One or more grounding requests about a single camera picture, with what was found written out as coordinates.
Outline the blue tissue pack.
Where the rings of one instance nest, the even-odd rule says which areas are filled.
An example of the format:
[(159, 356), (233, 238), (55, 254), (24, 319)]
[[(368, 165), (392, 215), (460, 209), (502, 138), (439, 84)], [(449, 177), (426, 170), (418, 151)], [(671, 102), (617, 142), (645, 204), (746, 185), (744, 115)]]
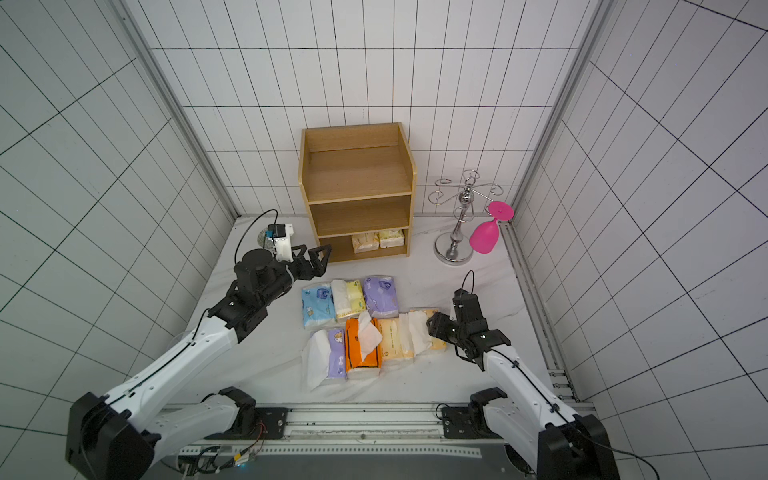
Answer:
[(333, 292), (329, 283), (320, 283), (303, 288), (301, 299), (305, 329), (319, 328), (336, 321)]

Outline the beige tissue pack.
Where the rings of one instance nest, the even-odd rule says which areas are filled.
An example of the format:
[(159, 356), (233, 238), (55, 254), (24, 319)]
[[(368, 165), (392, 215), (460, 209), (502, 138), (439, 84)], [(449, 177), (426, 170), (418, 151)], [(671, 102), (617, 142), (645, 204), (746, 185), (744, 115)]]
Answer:
[(390, 367), (412, 362), (415, 353), (408, 315), (400, 314), (397, 318), (379, 319), (378, 326), (382, 335), (382, 364)]

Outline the white green tissue pack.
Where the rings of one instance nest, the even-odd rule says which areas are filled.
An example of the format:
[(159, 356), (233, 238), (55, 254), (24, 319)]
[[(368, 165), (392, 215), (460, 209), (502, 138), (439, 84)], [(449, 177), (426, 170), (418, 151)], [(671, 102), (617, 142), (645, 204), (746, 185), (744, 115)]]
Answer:
[(360, 280), (335, 279), (330, 285), (337, 322), (358, 318), (367, 310)]

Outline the orange tissue box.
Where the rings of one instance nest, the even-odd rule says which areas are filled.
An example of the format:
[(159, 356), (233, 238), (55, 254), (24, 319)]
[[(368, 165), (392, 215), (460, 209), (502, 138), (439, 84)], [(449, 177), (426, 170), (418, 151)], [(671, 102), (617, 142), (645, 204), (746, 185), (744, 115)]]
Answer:
[(367, 380), (380, 374), (382, 368), (381, 342), (383, 336), (378, 321), (368, 311), (346, 321), (345, 369), (348, 380)]

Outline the purple white tissue pack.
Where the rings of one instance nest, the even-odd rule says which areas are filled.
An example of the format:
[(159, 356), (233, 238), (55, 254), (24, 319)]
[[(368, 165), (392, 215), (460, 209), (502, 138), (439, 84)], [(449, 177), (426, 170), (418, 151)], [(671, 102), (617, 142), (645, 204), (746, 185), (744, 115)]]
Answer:
[(345, 336), (342, 328), (314, 332), (302, 351), (303, 383), (307, 391), (347, 380)]

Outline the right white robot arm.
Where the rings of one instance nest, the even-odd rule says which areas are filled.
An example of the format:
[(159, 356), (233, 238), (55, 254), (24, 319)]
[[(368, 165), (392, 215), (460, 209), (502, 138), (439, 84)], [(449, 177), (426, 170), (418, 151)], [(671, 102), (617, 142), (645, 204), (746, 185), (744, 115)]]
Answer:
[(314, 333), (308, 342), (304, 364), (309, 388), (349, 379), (359, 371), (377, 371), (394, 360), (413, 360), (443, 342), (495, 383), (473, 393), (465, 406), (436, 406), (445, 437), (500, 439), (510, 463), (538, 479), (618, 478), (615, 451), (601, 421), (564, 403), (524, 365), (508, 337), (489, 327), (472, 272), (453, 294), (452, 315), (415, 310), (383, 318), (373, 305), (392, 299), (393, 282), (370, 277), (360, 285), (368, 308), (341, 328)]

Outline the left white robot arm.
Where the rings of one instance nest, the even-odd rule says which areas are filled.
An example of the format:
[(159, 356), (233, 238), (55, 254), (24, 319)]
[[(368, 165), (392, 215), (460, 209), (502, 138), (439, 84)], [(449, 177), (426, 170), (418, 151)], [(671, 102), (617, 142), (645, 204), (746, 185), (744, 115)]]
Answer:
[(226, 295), (193, 331), (123, 384), (72, 404), (67, 463), (87, 479), (139, 479), (164, 457), (208, 436), (263, 434), (255, 400), (236, 387), (169, 414), (161, 411), (207, 365), (242, 343), (295, 281), (323, 276), (331, 252), (329, 245), (298, 245), (288, 261), (266, 249), (247, 252), (234, 266)]

